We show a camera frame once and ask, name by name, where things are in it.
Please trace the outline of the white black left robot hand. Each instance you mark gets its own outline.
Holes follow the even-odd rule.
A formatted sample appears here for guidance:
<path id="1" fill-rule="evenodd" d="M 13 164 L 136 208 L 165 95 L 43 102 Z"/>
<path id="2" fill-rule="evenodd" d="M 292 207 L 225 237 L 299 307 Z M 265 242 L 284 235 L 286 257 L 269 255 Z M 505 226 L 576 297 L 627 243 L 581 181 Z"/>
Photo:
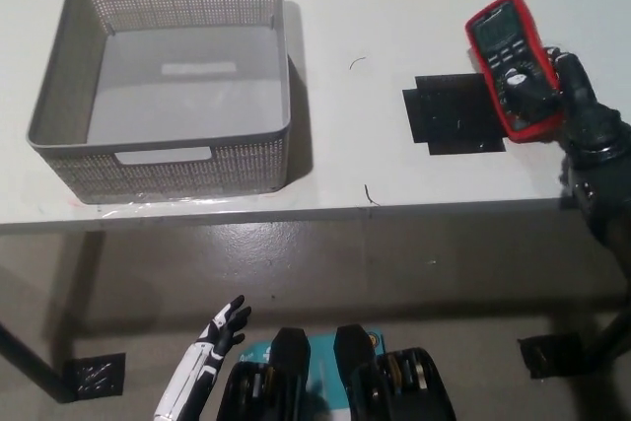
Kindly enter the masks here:
<path id="1" fill-rule="evenodd" d="M 239 295 L 220 309 L 179 361 L 154 420 L 198 420 L 231 349 L 245 340 L 251 307 Z"/>

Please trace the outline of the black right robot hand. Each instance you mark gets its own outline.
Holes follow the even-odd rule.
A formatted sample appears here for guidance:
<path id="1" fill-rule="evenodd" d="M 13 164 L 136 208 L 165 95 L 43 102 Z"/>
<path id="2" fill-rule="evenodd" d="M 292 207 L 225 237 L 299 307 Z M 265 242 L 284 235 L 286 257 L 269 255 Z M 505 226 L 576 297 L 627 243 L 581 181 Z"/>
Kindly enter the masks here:
<path id="1" fill-rule="evenodd" d="M 524 68 L 502 77 L 505 98 L 527 117 L 539 111 L 562 113 L 561 144 L 571 166 L 587 170 L 630 157 L 630 125 L 620 111 L 600 103 L 579 57 L 558 47 L 545 49 L 558 86 Z"/>

